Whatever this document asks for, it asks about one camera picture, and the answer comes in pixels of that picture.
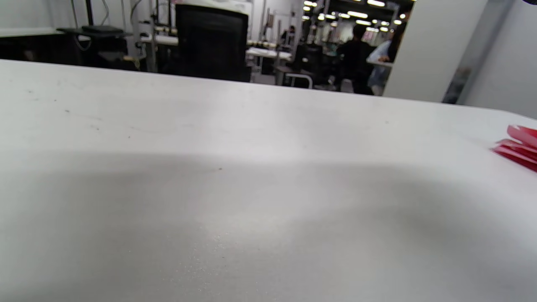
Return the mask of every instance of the office chair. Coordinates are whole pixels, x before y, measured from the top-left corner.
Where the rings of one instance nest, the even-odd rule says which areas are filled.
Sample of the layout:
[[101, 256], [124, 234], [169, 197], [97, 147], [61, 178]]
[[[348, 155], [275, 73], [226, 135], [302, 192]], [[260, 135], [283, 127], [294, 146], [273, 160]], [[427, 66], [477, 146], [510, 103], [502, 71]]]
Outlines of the office chair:
[[196, 5], [176, 5], [179, 75], [250, 81], [245, 65], [248, 15]]

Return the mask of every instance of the red card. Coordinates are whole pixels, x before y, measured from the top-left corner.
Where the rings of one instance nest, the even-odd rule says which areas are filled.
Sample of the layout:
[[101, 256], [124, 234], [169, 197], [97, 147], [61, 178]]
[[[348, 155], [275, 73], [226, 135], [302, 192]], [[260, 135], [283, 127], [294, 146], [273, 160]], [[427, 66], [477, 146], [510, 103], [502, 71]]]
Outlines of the red card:
[[507, 133], [518, 140], [504, 139], [497, 142], [492, 150], [522, 166], [537, 172], [537, 131], [534, 129], [511, 125]]

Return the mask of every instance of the white table in background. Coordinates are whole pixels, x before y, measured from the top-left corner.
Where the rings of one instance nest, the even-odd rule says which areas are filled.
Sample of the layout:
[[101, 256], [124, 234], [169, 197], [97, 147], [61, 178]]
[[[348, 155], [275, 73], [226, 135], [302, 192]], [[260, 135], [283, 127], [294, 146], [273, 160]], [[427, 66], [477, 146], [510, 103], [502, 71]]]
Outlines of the white table in background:
[[0, 61], [1, 301], [534, 301], [516, 114]]
[[[140, 37], [140, 40], [144, 43], [151, 43], [153, 36], [149, 34], [148, 37]], [[157, 45], [178, 46], [179, 39], [177, 37], [170, 37], [167, 35], [156, 35], [155, 42]]]
[[390, 63], [390, 62], [380, 62], [380, 61], [368, 60], [367, 63], [373, 64], [373, 65], [376, 65], [376, 66], [382, 66], [382, 67], [390, 68], [390, 69], [394, 66], [394, 64]]
[[[258, 56], [260, 58], [267, 57], [270, 59], [276, 59], [276, 57], [278, 56], [278, 53], [271, 49], [261, 49], [261, 48], [251, 47], [250, 49], [246, 51], [246, 55]], [[282, 60], [290, 61], [292, 56], [293, 54], [291, 53], [280, 52], [279, 57]]]

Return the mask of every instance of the white wall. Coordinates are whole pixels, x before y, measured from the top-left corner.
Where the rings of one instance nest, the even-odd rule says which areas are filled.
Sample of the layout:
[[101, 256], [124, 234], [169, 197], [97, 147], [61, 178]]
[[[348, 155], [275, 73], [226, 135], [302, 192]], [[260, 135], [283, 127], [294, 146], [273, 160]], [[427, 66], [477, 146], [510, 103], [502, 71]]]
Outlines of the white wall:
[[384, 96], [441, 102], [486, 3], [417, 1]]
[[537, 118], [537, 6], [517, 0], [490, 50], [466, 105]]

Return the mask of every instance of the person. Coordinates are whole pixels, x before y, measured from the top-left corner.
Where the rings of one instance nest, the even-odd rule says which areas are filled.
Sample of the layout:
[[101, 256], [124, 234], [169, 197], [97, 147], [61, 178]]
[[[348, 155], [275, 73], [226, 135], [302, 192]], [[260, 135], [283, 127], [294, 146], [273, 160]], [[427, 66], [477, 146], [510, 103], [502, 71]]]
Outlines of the person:
[[[388, 49], [391, 46], [392, 37], [389, 40], [385, 41], [379, 45], [370, 55], [367, 57], [368, 62], [388, 62]], [[367, 85], [371, 88], [373, 94], [376, 96], [382, 96], [384, 93], [384, 86], [390, 75], [390, 69], [383, 66], [375, 66], [373, 72], [367, 81]]]
[[284, 31], [284, 33], [281, 35], [281, 45], [284, 48], [293, 48], [293, 43], [295, 41], [295, 32], [296, 28], [291, 25], [289, 27], [289, 30]]
[[352, 81], [352, 88], [355, 94], [372, 95], [373, 92], [367, 86], [371, 71], [366, 63], [369, 45], [361, 40], [366, 28], [364, 25], [355, 25], [352, 30], [352, 40], [341, 45], [336, 50], [338, 56], [343, 56], [343, 59], [341, 61], [341, 72], [336, 78], [335, 84], [340, 86], [341, 81], [344, 78], [348, 78]]

